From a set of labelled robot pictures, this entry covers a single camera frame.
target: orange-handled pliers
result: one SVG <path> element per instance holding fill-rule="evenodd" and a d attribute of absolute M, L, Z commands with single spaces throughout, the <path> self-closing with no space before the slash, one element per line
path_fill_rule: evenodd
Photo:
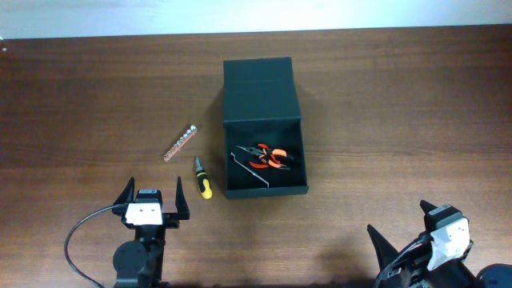
<path fill-rule="evenodd" d="M 271 149 L 265 144 L 258 144 L 258 148 L 254 147 L 241 147 L 238 148 L 244 150 L 245 152 L 251 153 L 252 155 L 258 157 L 259 161 L 262 163 L 249 162 L 249 164 L 258 169 L 268 168 L 269 166 L 280 169 L 280 170 L 289 170 L 290 168 L 285 164 L 282 164 L 279 160 L 276 159 L 276 156 L 287 158 L 291 161 L 294 161 L 294 157 L 289 155 L 283 149 Z"/>

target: dark green box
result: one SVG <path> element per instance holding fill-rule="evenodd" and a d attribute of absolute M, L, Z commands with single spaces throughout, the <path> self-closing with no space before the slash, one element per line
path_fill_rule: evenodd
<path fill-rule="evenodd" d="M 226 197 L 254 198 L 306 194 L 301 111 L 295 91 L 291 58 L 224 61 L 224 128 L 226 130 Z M 293 154 L 298 161 L 290 171 L 255 169 L 254 156 L 236 146 L 259 143 Z M 230 153 L 266 184 L 236 164 Z"/>

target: robotic arm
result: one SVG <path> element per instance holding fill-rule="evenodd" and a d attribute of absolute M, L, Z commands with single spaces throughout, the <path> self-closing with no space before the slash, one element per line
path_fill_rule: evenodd
<path fill-rule="evenodd" d="M 398 252 L 372 225 L 368 234 L 381 270 L 374 288 L 512 287 L 512 266 L 488 266 L 475 277 L 464 265 L 473 247 L 469 221 L 450 205 L 421 201 L 426 230 Z"/>
<path fill-rule="evenodd" d="M 135 239 L 120 245 L 114 253 L 113 264 L 117 271 L 114 288 L 170 286 L 168 282 L 161 282 L 166 229 L 177 229 L 180 220 L 190 219 L 182 180 L 178 177 L 176 186 L 177 213 L 162 213 L 159 190 L 139 190 L 134 200 L 134 189 L 135 179 L 131 178 L 112 209 L 128 229 L 135 230 Z"/>
<path fill-rule="evenodd" d="M 182 181 L 176 186 L 176 213 L 162 213 L 162 193 L 159 190 L 139 190 L 134 199 L 135 180 L 112 206 L 98 210 L 81 220 L 68 234 L 64 245 L 70 266 L 85 279 L 102 284 L 81 272 L 70 260 L 68 244 L 73 232 L 86 220 L 112 209 L 122 223 L 135 230 L 133 241 L 120 245 L 114 253 L 117 272 L 114 288 L 170 287 L 162 282 L 163 251 L 167 229 L 179 228 L 180 220 L 189 220 L 190 212 L 183 195 Z M 436 207 L 421 201 L 425 213 L 425 231 L 398 252 L 372 225 L 368 234 L 374 244 L 380 273 L 374 288 L 506 288 L 512 287 L 512 266 L 495 264 L 484 268 L 475 277 L 464 265 L 473 247 L 469 221 L 462 212 L 450 205 Z"/>

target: wooden tabletop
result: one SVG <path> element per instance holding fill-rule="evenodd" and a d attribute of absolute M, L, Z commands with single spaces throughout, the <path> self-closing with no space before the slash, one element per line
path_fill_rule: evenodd
<path fill-rule="evenodd" d="M 512 262 L 512 26 L 7 41 L 0 52 L 0 286 L 91 287 L 64 239 L 131 176 L 190 220 L 166 236 L 173 284 L 374 278 L 366 232 L 397 249 L 424 231 L 421 199 L 470 220 L 473 273 Z M 222 61 L 291 56 L 308 195 L 227 200 Z M 162 155 L 190 124 L 198 134 Z M 194 156 L 214 196 L 201 197 Z M 70 254 L 112 286 L 134 232 L 111 213 Z"/>

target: black cable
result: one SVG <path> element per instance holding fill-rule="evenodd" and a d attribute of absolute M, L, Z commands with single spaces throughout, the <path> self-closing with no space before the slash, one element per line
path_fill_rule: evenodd
<path fill-rule="evenodd" d="M 425 243 L 425 241 L 427 240 L 428 238 L 425 237 L 425 235 L 423 235 L 422 237 L 419 237 L 419 238 L 416 238 L 415 240 L 413 240 L 409 245 L 407 245 L 404 249 L 402 249 L 402 251 L 400 251 L 400 253 L 398 253 L 398 256 L 390 263 L 388 264 L 386 267 L 384 267 L 384 269 L 382 269 L 381 273 L 379 273 L 377 275 L 377 278 L 375 279 L 375 284 L 374 284 L 374 288 L 378 288 L 378 286 L 380 285 L 381 283 L 381 280 L 384 278 L 384 276 L 387 276 L 390 272 L 390 270 L 393 268 L 393 266 L 401 260 L 401 258 L 403 257 L 403 255 L 405 255 L 407 252 L 409 252 L 411 249 L 415 248 L 416 245 L 418 244 L 422 244 L 422 243 Z"/>
<path fill-rule="evenodd" d="M 111 205 L 111 206 L 108 206 L 108 207 L 105 207 L 101 210 L 98 210 L 92 214 L 89 214 L 89 216 L 85 217 L 84 219 L 82 219 L 80 222 L 78 222 L 74 227 L 73 229 L 71 229 L 70 233 L 67 235 L 66 237 L 66 241 L 64 242 L 64 255 L 66 256 L 66 260 L 68 262 L 68 264 L 70 264 L 71 268 L 73 268 L 73 270 L 78 273 L 78 275 L 84 277 L 85 279 L 87 279 L 89 282 L 93 283 L 95 286 L 99 287 L 99 288 L 105 288 L 102 284 L 96 282 L 95 280 L 93 280 L 91 277 L 85 275 L 83 272 L 80 271 L 79 268 L 77 268 L 74 264 L 73 264 L 73 261 L 71 261 L 71 258 L 70 258 L 70 254 L 67 250 L 67 247 L 68 245 L 70 244 L 70 239 L 71 239 L 71 236 L 73 235 L 74 231 L 76 229 L 78 229 L 80 227 L 81 224 L 83 224 L 85 221 L 89 220 L 89 218 L 97 215 L 97 214 L 100 214 L 101 212 L 105 212 L 105 211 L 108 211 L 108 210 L 111 210 L 113 208 L 116 208 L 118 206 L 123 206 L 124 204 L 117 204 L 117 205 Z"/>

